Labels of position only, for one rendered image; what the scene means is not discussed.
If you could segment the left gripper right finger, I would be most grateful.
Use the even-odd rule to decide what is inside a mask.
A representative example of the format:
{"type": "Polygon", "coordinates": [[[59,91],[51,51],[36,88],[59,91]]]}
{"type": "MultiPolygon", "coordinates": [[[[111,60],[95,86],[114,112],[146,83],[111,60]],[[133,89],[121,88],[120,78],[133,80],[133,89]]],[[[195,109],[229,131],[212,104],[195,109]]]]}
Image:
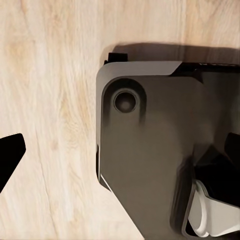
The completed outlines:
{"type": "Polygon", "coordinates": [[[230,132],[227,135],[224,151],[240,172],[240,134],[230,132]]]}

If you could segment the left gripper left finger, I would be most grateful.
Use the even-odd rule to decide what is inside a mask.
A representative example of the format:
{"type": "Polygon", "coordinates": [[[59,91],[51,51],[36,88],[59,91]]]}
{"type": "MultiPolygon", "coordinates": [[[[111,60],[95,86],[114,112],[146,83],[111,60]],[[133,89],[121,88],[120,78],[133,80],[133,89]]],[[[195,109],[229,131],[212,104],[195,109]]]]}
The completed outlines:
{"type": "Polygon", "coordinates": [[[26,146],[21,133],[0,138],[0,192],[24,157],[24,152],[26,146]]]}

